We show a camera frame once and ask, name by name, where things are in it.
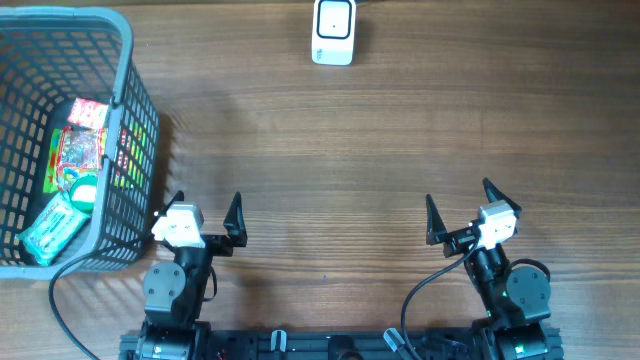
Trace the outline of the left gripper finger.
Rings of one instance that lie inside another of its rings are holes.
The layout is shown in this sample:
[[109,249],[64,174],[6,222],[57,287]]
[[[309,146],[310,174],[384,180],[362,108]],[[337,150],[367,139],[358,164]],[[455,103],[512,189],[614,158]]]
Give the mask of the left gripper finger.
[[246,225],[243,216],[242,209],[242,195],[240,192],[236,192],[231,201],[223,226],[227,230],[229,237],[246,237]]
[[161,210],[158,211],[158,215],[164,216],[174,203],[182,202],[183,200],[184,192],[182,190],[177,191],[176,194],[171,198],[171,200]]

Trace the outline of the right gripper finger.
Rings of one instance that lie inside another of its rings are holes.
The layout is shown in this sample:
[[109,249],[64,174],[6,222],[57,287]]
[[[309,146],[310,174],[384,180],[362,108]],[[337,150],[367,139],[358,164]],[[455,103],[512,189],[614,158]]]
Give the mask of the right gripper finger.
[[521,213],[522,208],[511,198],[501,192],[488,178],[482,180],[484,191],[490,203],[505,201],[515,213]]
[[447,230],[431,194],[426,195],[426,210],[426,243],[430,246],[434,246],[444,241]]

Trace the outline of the green lid seasoning jar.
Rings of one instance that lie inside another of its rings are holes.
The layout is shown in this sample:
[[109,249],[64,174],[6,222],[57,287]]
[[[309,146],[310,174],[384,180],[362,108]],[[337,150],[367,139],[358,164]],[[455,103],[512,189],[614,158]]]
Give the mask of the green lid seasoning jar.
[[95,206],[98,177],[89,175],[74,182],[69,192],[71,204],[79,211],[90,214]]

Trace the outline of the green Haribo gummy bag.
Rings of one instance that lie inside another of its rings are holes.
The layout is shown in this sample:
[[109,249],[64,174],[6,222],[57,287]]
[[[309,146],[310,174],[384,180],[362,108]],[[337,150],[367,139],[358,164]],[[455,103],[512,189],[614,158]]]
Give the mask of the green Haribo gummy bag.
[[54,129],[49,146],[44,185],[45,194],[70,191],[85,176],[97,176],[102,169],[108,129]]

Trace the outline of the teal tissue pack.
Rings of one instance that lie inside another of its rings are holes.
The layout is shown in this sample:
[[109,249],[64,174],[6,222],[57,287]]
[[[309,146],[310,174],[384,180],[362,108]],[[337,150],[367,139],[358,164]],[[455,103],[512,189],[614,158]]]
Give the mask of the teal tissue pack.
[[38,265],[48,266],[89,219],[71,203],[67,192],[58,192],[17,238]]

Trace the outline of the red white snack packet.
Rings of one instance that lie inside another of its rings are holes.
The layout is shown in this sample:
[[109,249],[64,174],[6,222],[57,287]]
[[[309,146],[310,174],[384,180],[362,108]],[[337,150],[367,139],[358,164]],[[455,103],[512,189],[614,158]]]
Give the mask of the red white snack packet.
[[109,105],[89,99],[76,98],[67,117],[73,125],[88,129],[104,127],[109,112]]

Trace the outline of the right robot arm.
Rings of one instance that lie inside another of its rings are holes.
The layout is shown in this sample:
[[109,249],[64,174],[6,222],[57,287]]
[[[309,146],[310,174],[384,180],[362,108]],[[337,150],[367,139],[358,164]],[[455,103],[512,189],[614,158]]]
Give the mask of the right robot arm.
[[471,347],[478,359],[550,359],[561,352],[543,321],[551,316],[551,274],[539,261],[511,261],[503,244],[518,232],[522,208],[489,179],[488,203],[464,228],[449,231],[433,196],[426,196],[426,243],[442,245],[449,258],[459,255],[487,317],[471,326]]

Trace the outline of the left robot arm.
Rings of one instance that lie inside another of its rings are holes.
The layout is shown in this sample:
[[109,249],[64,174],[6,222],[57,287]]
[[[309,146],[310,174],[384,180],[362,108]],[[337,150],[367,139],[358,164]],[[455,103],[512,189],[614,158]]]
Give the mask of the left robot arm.
[[213,300],[206,295],[207,284],[217,282],[212,261],[232,256],[248,241],[241,194],[232,198],[223,221],[224,234],[202,233],[203,222],[200,207],[186,202],[183,192],[157,213],[151,234],[173,254],[173,260],[152,266],[145,275],[145,319],[139,334],[121,345],[122,359],[206,357],[211,325],[199,316],[203,304]]

